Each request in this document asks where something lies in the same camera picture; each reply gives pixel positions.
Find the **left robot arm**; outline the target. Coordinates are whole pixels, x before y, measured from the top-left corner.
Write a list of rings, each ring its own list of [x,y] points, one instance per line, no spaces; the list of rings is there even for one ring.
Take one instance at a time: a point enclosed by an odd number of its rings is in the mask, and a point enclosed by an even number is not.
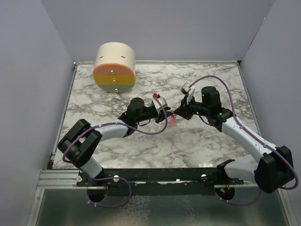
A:
[[[103,124],[78,120],[73,127],[58,142],[57,148],[63,153],[62,160],[88,174],[88,181],[98,186],[103,182],[103,167],[93,158],[93,153],[98,144],[112,138],[124,138],[139,132],[145,135],[158,135],[168,124],[169,112],[165,98],[153,94],[154,100],[150,106],[145,106],[144,100],[136,97],[130,101],[127,110],[118,119]],[[164,127],[157,132],[139,130],[140,122],[154,120],[156,123],[165,122]]]

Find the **pink strap keyring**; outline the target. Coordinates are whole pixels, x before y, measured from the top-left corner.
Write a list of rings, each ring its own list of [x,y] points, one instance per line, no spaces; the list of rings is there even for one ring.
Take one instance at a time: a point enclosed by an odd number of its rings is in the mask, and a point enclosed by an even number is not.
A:
[[[175,122],[176,122],[176,115],[172,114],[171,118],[170,118],[170,126],[174,127],[175,126]]]

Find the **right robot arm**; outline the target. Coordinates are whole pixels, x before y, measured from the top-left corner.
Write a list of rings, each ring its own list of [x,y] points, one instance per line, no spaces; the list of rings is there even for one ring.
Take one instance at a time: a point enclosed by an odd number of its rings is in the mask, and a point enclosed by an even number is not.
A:
[[[219,183],[227,184],[233,178],[251,181],[270,194],[296,178],[289,148],[277,147],[245,126],[230,109],[222,107],[220,94],[215,87],[202,88],[201,102],[195,101],[194,90],[194,86],[184,84],[181,89],[184,98],[174,113],[187,120],[194,115],[205,117],[208,125],[234,139],[255,159],[254,164],[235,160],[220,164],[222,169],[216,172]]]

